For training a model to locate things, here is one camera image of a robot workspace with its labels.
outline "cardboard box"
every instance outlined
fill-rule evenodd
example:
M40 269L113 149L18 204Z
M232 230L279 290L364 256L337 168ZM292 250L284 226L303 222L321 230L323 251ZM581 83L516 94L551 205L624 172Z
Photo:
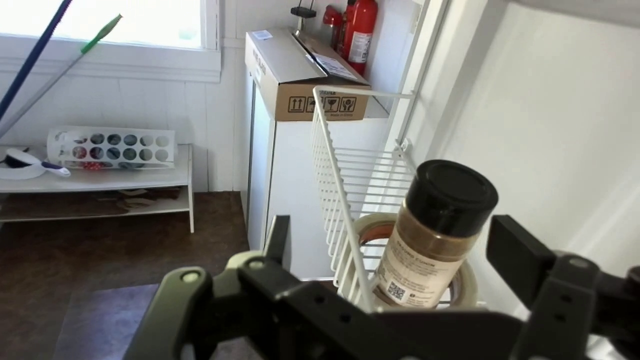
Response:
M319 83L369 87L332 48L309 35L297 37L284 27L248 32L245 60L276 119L313 119L313 87ZM323 102L330 119L362 119L369 95L326 91Z

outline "jar label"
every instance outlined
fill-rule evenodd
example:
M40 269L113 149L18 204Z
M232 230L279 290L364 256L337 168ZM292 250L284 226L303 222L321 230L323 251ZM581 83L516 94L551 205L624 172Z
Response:
M394 230L376 271L376 281L396 304L434 308L460 263L463 260L440 262L414 251Z

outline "white shelf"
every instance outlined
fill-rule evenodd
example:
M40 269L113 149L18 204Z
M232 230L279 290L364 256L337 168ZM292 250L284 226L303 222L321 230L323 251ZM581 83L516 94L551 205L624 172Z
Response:
M0 192L32 194L32 192L103 192L103 190L129 190L129 188L169 188L184 186L192 180L192 147L178 145L175 168L167 169L106 169L86 172L73 169L73 177L58 177L45 174L32 180L2 180Z
M148 196L123 196L148 190ZM73 169L73 177L45 174L32 180L0 182L0 222L82 219L188 212L195 231L192 147L181 145L167 169Z

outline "dark wooden floor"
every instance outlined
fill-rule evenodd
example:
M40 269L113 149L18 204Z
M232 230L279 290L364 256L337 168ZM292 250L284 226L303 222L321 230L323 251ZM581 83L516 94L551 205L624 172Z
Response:
M184 213L6 223L0 360L123 358L167 271L196 263L216 274L245 240L239 194L199 194L195 236Z

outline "spice jar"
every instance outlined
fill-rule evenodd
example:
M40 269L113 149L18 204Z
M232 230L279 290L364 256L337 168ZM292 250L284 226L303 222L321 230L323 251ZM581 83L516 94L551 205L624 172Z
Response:
M418 165L376 271L384 302L434 308L499 204L482 174L450 159Z

